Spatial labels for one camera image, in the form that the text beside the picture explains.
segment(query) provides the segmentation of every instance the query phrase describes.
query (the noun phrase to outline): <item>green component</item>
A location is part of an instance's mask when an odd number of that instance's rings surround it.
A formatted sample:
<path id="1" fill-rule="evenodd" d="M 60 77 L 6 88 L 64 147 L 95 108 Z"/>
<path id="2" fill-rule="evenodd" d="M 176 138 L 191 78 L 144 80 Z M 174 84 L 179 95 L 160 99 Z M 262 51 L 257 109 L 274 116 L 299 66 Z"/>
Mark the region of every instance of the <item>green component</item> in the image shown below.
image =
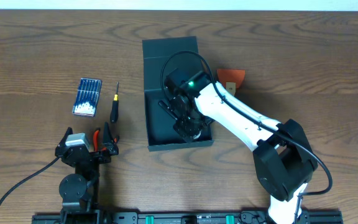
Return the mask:
<path id="1" fill-rule="evenodd" d="M 154 216 L 152 215 L 146 216 L 146 224 L 154 224 Z"/>
<path id="2" fill-rule="evenodd" d="M 226 215 L 226 224 L 234 224 L 234 215 Z"/>

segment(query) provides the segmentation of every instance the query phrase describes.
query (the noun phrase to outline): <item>screwdriver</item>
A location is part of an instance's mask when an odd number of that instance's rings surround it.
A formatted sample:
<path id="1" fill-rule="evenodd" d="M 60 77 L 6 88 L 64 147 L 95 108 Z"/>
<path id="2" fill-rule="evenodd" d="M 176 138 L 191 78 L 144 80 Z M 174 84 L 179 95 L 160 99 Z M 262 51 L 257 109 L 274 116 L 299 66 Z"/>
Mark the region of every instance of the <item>screwdriver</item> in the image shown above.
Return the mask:
<path id="1" fill-rule="evenodd" d="M 117 89 L 116 94 L 114 95 L 114 99 L 112 101 L 111 113 L 110 113 L 110 122 L 115 123 L 118 120 L 118 85 L 117 82 Z"/>

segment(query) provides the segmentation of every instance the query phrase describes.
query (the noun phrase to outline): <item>screwdriver bit set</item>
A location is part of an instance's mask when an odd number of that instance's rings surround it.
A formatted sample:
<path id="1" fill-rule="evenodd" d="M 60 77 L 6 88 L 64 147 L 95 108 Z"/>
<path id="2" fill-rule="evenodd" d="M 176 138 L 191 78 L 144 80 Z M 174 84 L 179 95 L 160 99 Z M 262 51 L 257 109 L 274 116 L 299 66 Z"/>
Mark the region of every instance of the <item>screwdriver bit set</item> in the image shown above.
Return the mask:
<path id="1" fill-rule="evenodd" d="M 93 117 L 96 113 L 101 87 L 101 80 L 81 78 L 73 106 L 73 114 Z"/>

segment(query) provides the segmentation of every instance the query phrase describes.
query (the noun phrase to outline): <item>wooden table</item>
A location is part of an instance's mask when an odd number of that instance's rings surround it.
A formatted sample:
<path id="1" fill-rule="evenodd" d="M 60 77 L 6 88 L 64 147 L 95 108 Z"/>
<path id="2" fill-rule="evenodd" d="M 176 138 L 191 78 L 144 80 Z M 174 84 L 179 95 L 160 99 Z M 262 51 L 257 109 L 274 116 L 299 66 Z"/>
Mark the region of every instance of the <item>wooden table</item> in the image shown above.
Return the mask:
<path id="1" fill-rule="evenodd" d="M 358 223 L 358 13 L 0 11 L 0 198 L 54 158 L 67 127 L 90 134 L 108 120 L 120 82 L 120 155 L 101 168 L 105 207 L 151 211 L 269 206 L 252 153 L 220 124 L 212 147 L 149 152 L 142 40 L 196 35 L 213 69 L 240 68 L 236 96 L 269 117 L 293 118 L 330 168 L 334 187 L 308 209 L 339 208 Z M 71 113 L 81 77 L 103 81 L 95 118 Z M 0 223 L 58 212 L 57 162 L 15 190 Z M 308 190 L 326 187 L 320 168 Z"/>

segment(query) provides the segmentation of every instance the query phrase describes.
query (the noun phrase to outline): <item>open box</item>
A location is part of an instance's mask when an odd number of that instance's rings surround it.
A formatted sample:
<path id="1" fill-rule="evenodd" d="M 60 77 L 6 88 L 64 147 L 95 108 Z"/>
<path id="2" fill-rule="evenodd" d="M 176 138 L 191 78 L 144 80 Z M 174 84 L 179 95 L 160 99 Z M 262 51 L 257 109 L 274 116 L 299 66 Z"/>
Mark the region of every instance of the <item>open box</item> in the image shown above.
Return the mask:
<path id="1" fill-rule="evenodd" d="M 144 98 L 147 139 L 149 151 L 183 149 L 188 147 L 210 146 L 213 143 L 211 127 L 201 132 L 201 136 L 191 143 L 186 143 L 173 130 L 175 120 L 159 105 L 163 99 L 160 86 L 160 72 L 169 56 L 181 50 L 198 52 L 196 37 L 179 37 L 156 40 L 143 40 L 144 59 Z M 164 71 L 164 78 L 175 68 L 180 68 L 189 74 L 203 70 L 201 61 L 190 55 L 181 54 L 173 57 Z"/>

